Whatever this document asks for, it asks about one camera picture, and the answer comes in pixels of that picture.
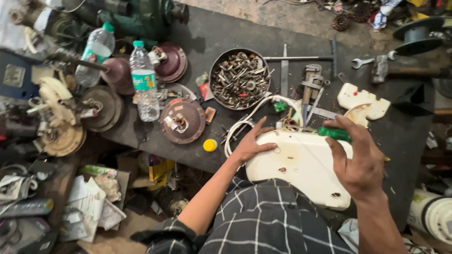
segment green screwdriver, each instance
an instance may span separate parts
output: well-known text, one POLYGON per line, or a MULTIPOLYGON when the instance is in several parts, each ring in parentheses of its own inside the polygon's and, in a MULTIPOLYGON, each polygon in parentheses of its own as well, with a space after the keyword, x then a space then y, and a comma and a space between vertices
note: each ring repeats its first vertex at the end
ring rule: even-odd
POLYGON ((346 130, 320 127, 317 129, 317 134, 319 134, 319 136, 329 136, 334 138, 335 140, 343 140, 348 143, 352 143, 352 137, 350 137, 346 130))
POLYGON ((292 127, 292 128, 303 129, 303 130, 306 130, 309 132, 316 132, 319 136, 329 136, 329 137, 334 138, 335 140, 343 140, 348 143, 352 143, 352 137, 350 137, 350 135, 348 134, 348 132, 346 130, 329 129, 329 128, 325 128, 325 127, 320 127, 318 129, 314 129, 314 128, 310 128, 310 127, 300 127, 300 126, 291 125, 291 124, 288 124, 286 126, 292 127))

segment metal pan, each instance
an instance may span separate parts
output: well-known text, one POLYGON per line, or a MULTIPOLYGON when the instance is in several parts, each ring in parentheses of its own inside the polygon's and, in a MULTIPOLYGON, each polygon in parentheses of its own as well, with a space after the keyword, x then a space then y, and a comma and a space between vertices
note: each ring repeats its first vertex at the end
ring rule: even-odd
MULTIPOLYGON (((224 60, 227 60, 227 59, 228 59, 228 56, 233 55, 233 54, 235 54, 235 53, 239 53, 239 52, 244 52, 247 56, 249 56, 250 54, 255 54, 255 55, 257 55, 259 58, 262 59, 264 68, 267 68, 267 73, 270 71, 270 69, 269 69, 269 67, 268 67, 268 64, 267 64, 267 61, 264 60, 264 57, 263 57, 261 54, 257 53, 256 51, 250 50, 250 49, 248 49, 248 48, 234 48, 234 49, 230 49, 230 50, 224 52, 223 54, 221 54, 221 55, 217 58, 217 60, 213 63, 212 67, 210 68, 210 73, 209 73, 209 84, 212 83, 212 79, 214 78, 214 73, 213 73, 213 72, 214 72, 214 68, 215 68, 218 64, 222 63, 224 60)), ((271 78, 268 80, 268 85, 267 85, 267 88, 266 88, 265 92, 267 92, 268 89, 269 89, 269 87, 270 87, 270 81, 271 81, 271 78)), ((241 111, 241 110, 245 110, 245 109, 252 108, 252 107, 254 107, 256 104, 258 104, 258 103, 264 98, 264 97, 262 96, 261 98, 259 98, 258 100, 256 100, 254 103, 252 103, 252 104, 251 104, 250 106, 248 106, 248 107, 240 108, 240 109, 235 109, 235 108, 230 108, 230 107, 228 107, 227 105, 225 105, 225 104, 224 104, 222 101, 220 101, 215 95, 214 95, 213 97, 214 97, 214 99, 215 99, 221 106, 226 107, 226 108, 231 109, 231 110, 235 110, 235 111, 241 111)))

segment spanner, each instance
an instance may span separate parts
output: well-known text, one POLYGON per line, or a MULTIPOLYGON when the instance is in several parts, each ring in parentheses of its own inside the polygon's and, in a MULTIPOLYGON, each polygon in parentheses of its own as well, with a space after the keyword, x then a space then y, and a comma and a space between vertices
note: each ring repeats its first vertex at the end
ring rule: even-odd
MULTIPOLYGON (((396 59, 396 57, 395 57, 395 54, 396 54, 397 52, 396 51, 391 51, 391 52, 389 52, 388 53, 388 58, 389 59, 391 59, 391 60, 395 60, 396 59)), ((370 58, 370 59, 367 59, 367 60, 361 60, 361 59, 359 59, 359 58, 355 58, 355 59, 353 59, 352 60, 352 62, 353 63, 355 63, 355 65, 354 66, 352 66, 354 69, 359 69, 361 66, 363 66, 363 65, 365 65, 365 64, 368 64, 368 63, 371 63, 371 62, 373 62, 373 61, 375 61, 375 57, 374 58, 370 58)))
POLYGON ((355 59, 352 60, 352 63, 355 63, 355 65, 352 66, 352 67, 354 69, 359 69, 361 66, 363 66, 365 64, 368 64, 368 63, 371 63, 373 61, 375 61, 375 57, 371 58, 371 59, 366 59, 366 60, 361 60, 359 58, 355 58, 355 59))

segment green water pump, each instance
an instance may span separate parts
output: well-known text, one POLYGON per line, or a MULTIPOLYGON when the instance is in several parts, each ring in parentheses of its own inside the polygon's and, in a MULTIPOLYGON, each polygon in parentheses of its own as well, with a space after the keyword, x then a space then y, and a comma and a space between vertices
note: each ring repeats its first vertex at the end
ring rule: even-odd
POLYGON ((72 13, 85 22, 94 26, 109 22, 115 32, 137 37, 148 47, 167 40, 171 24, 176 20, 187 24, 190 16, 187 5, 172 0, 84 0, 77 5, 78 1, 63 0, 63 4, 66 10, 72 7, 69 3, 75 5, 72 13))

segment bottle label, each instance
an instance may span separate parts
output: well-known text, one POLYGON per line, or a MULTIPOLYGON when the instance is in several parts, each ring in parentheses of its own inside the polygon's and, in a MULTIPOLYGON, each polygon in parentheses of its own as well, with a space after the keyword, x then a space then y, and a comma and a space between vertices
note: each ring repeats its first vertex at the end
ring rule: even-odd
MULTIPOLYGON (((99 48, 102 47, 102 49, 100 49, 102 52, 105 51, 105 49, 110 51, 106 46, 104 46, 100 43, 97 43, 97 45, 93 45, 93 46, 97 46, 99 48)), ((111 55, 111 53, 108 54, 108 56, 101 56, 99 54, 94 53, 93 49, 91 49, 90 47, 87 46, 87 47, 85 47, 85 51, 83 51, 82 60, 92 62, 92 63, 102 64, 105 60, 110 58, 110 55, 111 55)))
POLYGON ((140 75, 132 74, 133 87, 137 90, 150 90, 157 88, 155 72, 152 74, 140 75))

